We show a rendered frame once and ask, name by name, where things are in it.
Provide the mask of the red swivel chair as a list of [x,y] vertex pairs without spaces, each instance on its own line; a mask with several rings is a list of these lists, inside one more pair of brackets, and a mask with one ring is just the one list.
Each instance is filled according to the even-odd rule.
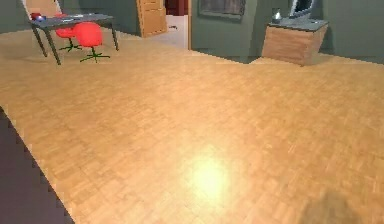
[[65,48],[63,49],[66,49],[68,52],[70,52],[73,48],[76,48],[76,49],[81,49],[81,47],[79,45],[74,45],[73,42],[72,42],[72,39],[75,37],[75,34],[73,32],[73,29],[72,28],[60,28],[60,29],[56,29],[55,30],[55,33],[58,37],[60,38],[66,38],[69,40],[69,45],[66,46]]
[[93,58],[97,62],[98,58],[107,58],[107,55],[103,53],[97,53],[95,48],[101,46],[103,43],[101,27],[94,22],[81,22],[73,28],[75,37],[82,47],[91,49],[91,54],[88,54],[85,58],[81,59],[81,62]]

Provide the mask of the wooden cabinet with grey top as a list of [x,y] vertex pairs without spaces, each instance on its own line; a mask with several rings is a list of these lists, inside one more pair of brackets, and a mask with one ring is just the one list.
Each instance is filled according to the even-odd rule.
[[266,27],[262,56],[298,64],[311,65],[318,55],[328,22],[316,19],[282,19]]

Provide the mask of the grey table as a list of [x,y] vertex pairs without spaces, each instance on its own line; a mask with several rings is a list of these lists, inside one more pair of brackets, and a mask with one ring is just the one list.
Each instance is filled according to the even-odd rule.
[[29,25],[35,35],[35,38],[40,46],[40,49],[44,56],[47,56],[47,52],[42,43],[41,37],[39,35],[38,29],[42,30],[46,36],[46,39],[49,43],[51,51],[56,59],[56,63],[58,65],[61,64],[61,60],[58,56],[58,52],[54,41],[52,39],[51,31],[61,28],[69,28],[74,27],[78,23],[82,22],[94,22],[101,26],[105,26],[111,29],[111,33],[113,36],[113,41],[115,45],[115,49],[119,50],[119,44],[116,36],[114,17],[110,15],[104,14],[83,14],[81,17],[75,17],[74,15],[68,15],[66,17],[52,17],[47,18],[41,22],[29,20]]

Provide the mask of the framed wall picture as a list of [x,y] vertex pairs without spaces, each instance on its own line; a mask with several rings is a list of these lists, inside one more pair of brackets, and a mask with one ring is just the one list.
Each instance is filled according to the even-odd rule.
[[207,19],[239,22],[245,12],[246,0],[198,0],[198,16]]

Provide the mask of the wooden room door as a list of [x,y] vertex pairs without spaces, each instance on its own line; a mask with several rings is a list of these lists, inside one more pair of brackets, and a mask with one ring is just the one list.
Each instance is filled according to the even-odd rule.
[[164,0],[136,0],[136,6],[143,38],[167,32]]

